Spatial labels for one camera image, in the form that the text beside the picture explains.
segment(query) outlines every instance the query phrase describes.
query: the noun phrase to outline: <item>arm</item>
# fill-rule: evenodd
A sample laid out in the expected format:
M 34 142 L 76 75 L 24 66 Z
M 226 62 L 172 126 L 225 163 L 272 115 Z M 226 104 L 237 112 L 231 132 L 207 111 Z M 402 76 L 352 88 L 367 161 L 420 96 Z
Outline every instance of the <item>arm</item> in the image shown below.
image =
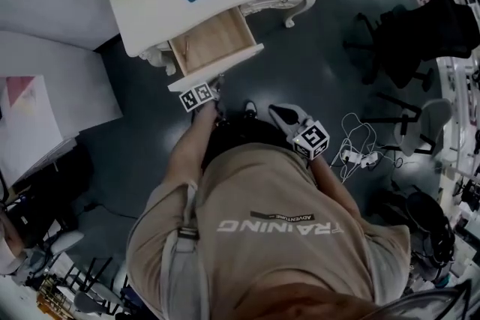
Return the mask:
M 172 150 L 163 182 L 199 183 L 202 161 L 217 117 L 214 102 L 208 102 Z
M 130 285 L 160 319 L 160 272 L 164 246 L 172 231 L 183 226 L 190 182 L 199 183 L 202 161 L 217 112 L 207 103 L 172 150 L 162 184 L 148 199 L 127 246 Z
M 10 251 L 15 257 L 20 256 L 20 253 L 24 250 L 22 238 L 20 237 L 17 229 L 14 227 L 7 214 L 0 210 L 0 221 L 3 224 L 5 231 L 5 241 L 7 242 Z
M 345 186 L 338 180 L 322 156 L 310 161 L 310 168 L 320 191 L 344 207 L 356 220 L 360 221 L 360 210 Z

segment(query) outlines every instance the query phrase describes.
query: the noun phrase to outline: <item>open wooden drawer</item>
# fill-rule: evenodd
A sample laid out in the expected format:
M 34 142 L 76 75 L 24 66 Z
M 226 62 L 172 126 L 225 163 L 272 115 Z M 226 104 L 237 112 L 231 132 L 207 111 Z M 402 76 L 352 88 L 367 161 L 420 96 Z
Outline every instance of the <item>open wooden drawer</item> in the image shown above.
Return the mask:
M 209 82 L 263 49 L 237 7 L 213 16 L 169 43 L 184 74 L 168 86 L 174 92 Z

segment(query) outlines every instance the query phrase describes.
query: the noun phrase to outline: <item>sneaker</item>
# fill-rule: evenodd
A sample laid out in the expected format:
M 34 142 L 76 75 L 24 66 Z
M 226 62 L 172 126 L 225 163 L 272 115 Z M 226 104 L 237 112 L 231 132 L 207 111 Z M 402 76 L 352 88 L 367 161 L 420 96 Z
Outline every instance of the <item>sneaker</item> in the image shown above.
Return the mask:
M 255 103 L 251 100 L 245 104 L 245 118 L 257 118 L 257 106 L 255 106 Z

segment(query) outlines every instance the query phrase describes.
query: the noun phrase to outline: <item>ornate desk leg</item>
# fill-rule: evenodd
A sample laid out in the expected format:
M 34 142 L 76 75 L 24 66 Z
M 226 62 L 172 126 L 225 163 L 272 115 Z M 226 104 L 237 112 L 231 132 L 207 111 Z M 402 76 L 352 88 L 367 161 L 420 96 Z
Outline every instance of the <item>ornate desk leg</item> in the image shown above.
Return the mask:
M 300 13 L 305 12 L 306 10 L 309 10 L 314 4 L 316 0 L 304 0 L 300 4 L 296 5 L 293 8 L 290 8 L 286 13 L 285 17 L 283 19 L 283 22 L 285 23 L 285 27 L 287 28 L 292 28 L 295 25 L 295 22 L 293 22 L 293 18 Z
M 173 64 L 172 59 L 163 55 L 162 50 L 165 50 L 164 45 L 158 44 L 157 46 L 150 47 L 146 51 L 143 51 L 139 57 L 148 61 L 154 67 L 165 67 L 166 74 L 171 76 L 177 71 L 177 69 Z

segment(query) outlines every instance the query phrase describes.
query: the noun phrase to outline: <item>white chair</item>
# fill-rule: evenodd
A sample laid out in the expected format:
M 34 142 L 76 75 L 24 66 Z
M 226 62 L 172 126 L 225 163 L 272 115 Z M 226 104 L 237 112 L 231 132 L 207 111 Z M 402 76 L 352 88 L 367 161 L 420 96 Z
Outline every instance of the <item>white chair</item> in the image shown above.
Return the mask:
M 412 116 L 412 112 L 404 109 L 402 115 Z M 417 121 L 405 123 L 406 130 L 402 132 L 404 123 L 396 123 L 394 139 L 398 148 L 386 146 L 384 149 L 400 149 L 405 156 L 412 156 L 414 153 L 435 156 L 442 149 L 439 142 L 443 128 L 450 121 L 452 115 L 452 104 L 449 100 L 429 100 L 421 108 Z
M 50 252 L 53 256 L 68 251 L 83 239 L 85 235 L 80 231 L 64 232 L 52 243 Z

